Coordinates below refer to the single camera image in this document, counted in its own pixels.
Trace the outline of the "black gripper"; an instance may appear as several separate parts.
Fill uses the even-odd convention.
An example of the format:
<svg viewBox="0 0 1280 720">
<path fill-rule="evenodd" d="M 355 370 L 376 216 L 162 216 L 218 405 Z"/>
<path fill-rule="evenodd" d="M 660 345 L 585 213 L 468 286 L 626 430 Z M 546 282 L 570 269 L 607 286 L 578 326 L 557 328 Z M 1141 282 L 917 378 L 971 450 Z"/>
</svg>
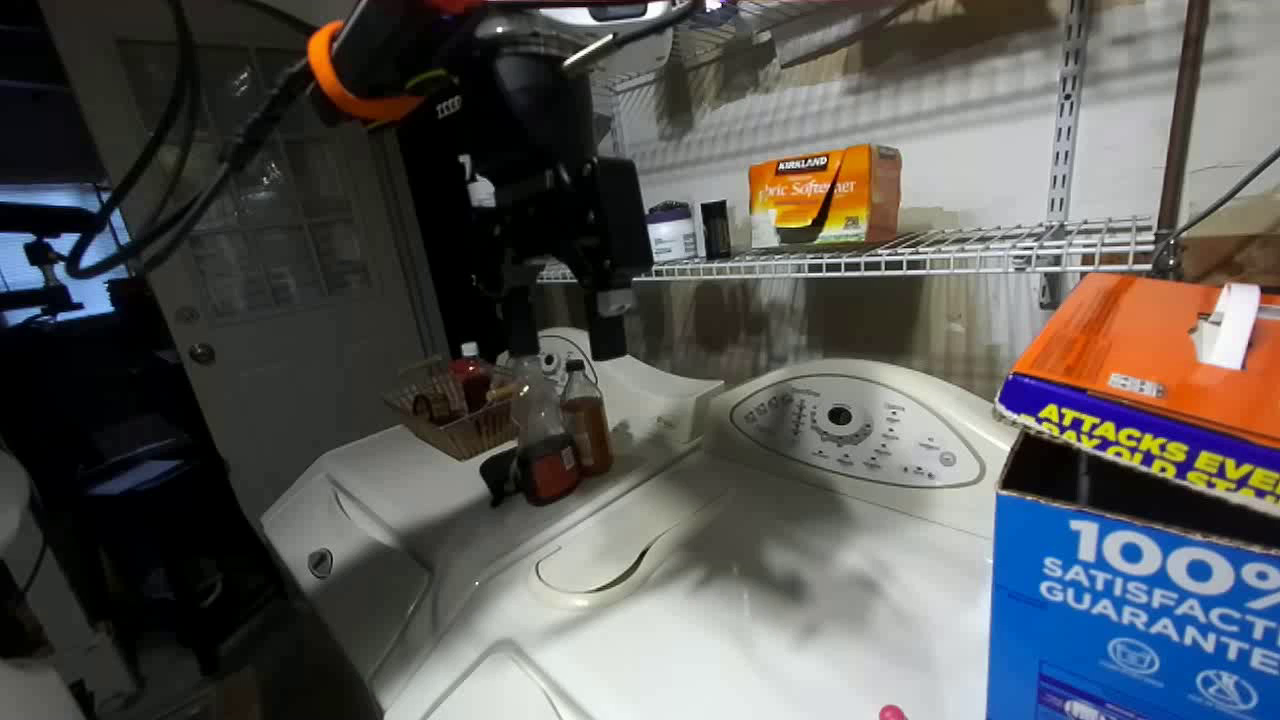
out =
<svg viewBox="0 0 1280 720">
<path fill-rule="evenodd" d="M 446 295 L 462 337 L 528 356 L 540 264 L 561 262 L 590 356 L 624 356 L 631 282 L 650 269 L 650 248 L 636 166 L 590 149 L 587 82 L 540 52 L 471 52 L 459 64 L 459 153 L 490 185 L 490 204 L 468 213 L 462 287 Z"/>
</svg>

